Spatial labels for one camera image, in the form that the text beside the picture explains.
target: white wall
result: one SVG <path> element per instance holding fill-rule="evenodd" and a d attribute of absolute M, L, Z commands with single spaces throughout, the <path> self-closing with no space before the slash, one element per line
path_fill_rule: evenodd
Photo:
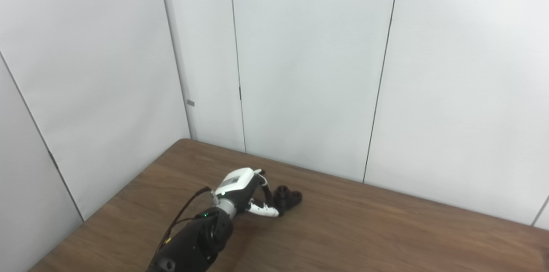
<path fill-rule="evenodd" d="M 84 218 L 188 137 L 163 0 L 0 0 L 0 48 Z"/>
<path fill-rule="evenodd" d="M 194 139 L 245 151 L 231 0 L 166 0 Z"/>
<path fill-rule="evenodd" d="M 29 270 L 80 223 L 69 192 L 0 57 L 2 271 Z"/>
<path fill-rule="evenodd" d="M 392 0 L 235 0 L 247 152 L 362 181 Z"/>
<path fill-rule="evenodd" d="M 365 182 L 531 224 L 549 193 L 549 0 L 396 0 Z"/>

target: brown tabletop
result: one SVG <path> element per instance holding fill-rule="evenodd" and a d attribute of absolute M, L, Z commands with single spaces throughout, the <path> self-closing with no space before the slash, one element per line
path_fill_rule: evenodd
<path fill-rule="evenodd" d="M 304 201 L 281 218 L 235 218 L 208 272 L 546 272 L 549 231 L 188 139 L 175 143 L 32 272 L 143 272 L 166 227 L 230 171 L 267 172 Z M 209 207 L 199 197 L 183 217 Z"/>

